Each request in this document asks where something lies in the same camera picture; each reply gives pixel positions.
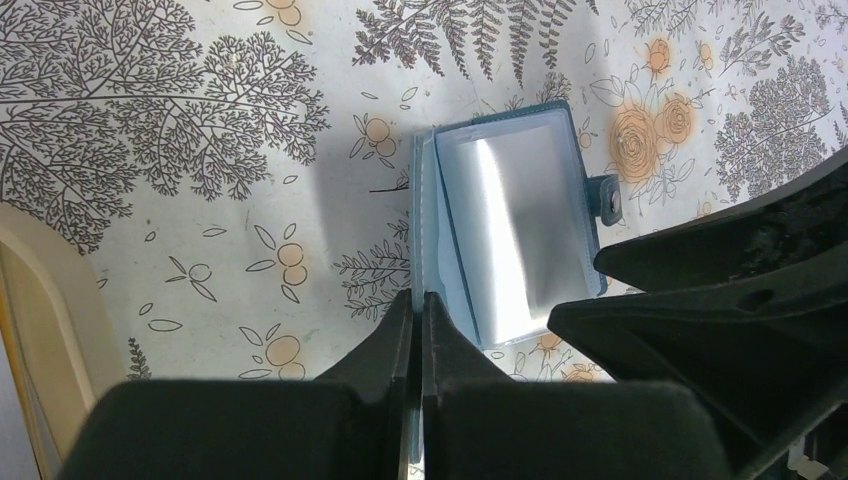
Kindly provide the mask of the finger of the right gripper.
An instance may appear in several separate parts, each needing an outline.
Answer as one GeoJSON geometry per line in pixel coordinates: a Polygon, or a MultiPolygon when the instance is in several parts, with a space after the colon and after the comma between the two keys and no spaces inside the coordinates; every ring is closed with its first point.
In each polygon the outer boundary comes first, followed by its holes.
{"type": "Polygon", "coordinates": [[[817,460],[846,476],[845,265],[567,303],[549,326],[618,380],[691,390],[735,477],[754,478],[806,435],[817,460]]]}
{"type": "Polygon", "coordinates": [[[603,248],[595,268],[644,292],[723,284],[847,241],[847,151],[744,203],[603,248]]]}

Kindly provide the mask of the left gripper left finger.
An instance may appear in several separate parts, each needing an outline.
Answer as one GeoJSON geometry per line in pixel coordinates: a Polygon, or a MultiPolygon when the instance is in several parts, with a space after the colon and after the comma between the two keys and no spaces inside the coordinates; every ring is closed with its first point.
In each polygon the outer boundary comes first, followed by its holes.
{"type": "Polygon", "coordinates": [[[63,479],[403,479],[413,337],[400,291],[312,380],[135,380],[89,414],[63,479]]]}

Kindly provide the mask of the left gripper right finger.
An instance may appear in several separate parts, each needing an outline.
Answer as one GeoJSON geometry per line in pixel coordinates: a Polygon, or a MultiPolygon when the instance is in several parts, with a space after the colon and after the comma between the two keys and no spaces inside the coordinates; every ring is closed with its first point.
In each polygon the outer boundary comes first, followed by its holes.
{"type": "Polygon", "coordinates": [[[429,479],[727,479],[706,410],[657,382],[517,381],[423,301],[422,418],[429,479]]]}

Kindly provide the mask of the blue leather card holder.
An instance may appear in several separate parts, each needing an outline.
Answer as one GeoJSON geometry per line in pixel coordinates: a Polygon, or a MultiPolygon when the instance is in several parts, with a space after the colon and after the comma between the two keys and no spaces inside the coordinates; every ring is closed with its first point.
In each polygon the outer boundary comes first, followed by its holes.
{"type": "Polygon", "coordinates": [[[441,299],[473,345],[543,334],[552,310],[608,288],[598,229],[619,179],[591,176],[564,100],[421,130],[409,166],[412,306],[441,299]]]}

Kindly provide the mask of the beige oval tray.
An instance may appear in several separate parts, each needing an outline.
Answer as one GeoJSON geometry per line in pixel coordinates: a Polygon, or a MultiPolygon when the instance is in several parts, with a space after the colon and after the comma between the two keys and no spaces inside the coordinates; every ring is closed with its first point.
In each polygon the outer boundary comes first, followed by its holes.
{"type": "Polygon", "coordinates": [[[53,479],[97,402],[125,379],[89,262],[50,227],[1,207],[4,479],[53,479]]]}

